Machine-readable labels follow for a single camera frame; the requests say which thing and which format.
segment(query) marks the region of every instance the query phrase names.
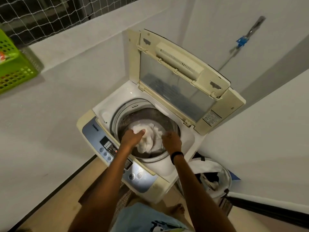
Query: round button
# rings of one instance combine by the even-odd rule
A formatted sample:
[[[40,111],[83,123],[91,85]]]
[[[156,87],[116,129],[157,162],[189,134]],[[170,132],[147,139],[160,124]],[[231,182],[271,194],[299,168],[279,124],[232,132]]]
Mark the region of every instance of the round button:
[[[130,174],[130,175],[129,175],[129,179],[130,179],[130,180],[133,180],[133,179],[134,179],[134,177],[135,177],[135,175],[134,175],[134,174]]]

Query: person's right arm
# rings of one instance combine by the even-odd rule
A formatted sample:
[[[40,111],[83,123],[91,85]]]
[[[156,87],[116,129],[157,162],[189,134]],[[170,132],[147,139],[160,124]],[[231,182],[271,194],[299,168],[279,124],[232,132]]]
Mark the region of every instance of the person's right arm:
[[[170,155],[181,152],[181,140],[177,133],[167,132],[162,136],[162,141]],[[175,156],[174,164],[195,231],[236,232],[227,216],[198,182],[184,157]]]

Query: bare foot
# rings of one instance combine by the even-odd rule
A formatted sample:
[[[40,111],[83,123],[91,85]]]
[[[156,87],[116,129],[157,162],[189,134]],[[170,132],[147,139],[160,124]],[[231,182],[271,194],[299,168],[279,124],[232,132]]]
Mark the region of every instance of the bare foot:
[[[184,207],[181,203],[175,205],[171,209],[171,214],[184,214]]]

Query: white netting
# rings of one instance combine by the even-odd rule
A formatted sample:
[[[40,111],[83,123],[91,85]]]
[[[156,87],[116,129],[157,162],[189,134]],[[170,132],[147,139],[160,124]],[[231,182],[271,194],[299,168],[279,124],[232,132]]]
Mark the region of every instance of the white netting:
[[[136,0],[0,0],[1,29],[30,45]]]

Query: forearm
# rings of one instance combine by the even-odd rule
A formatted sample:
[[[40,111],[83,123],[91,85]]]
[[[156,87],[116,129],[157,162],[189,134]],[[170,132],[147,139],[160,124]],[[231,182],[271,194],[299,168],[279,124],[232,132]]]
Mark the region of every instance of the forearm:
[[[223,211],[215,204],[196,179],[188,163],[181,155],[174,158],[188,211],[196,232],[236,232]]]
[[[108,231],[118,200],[123,169],[130,149],[121,147],[101,182],[73,220],[69,232]]]

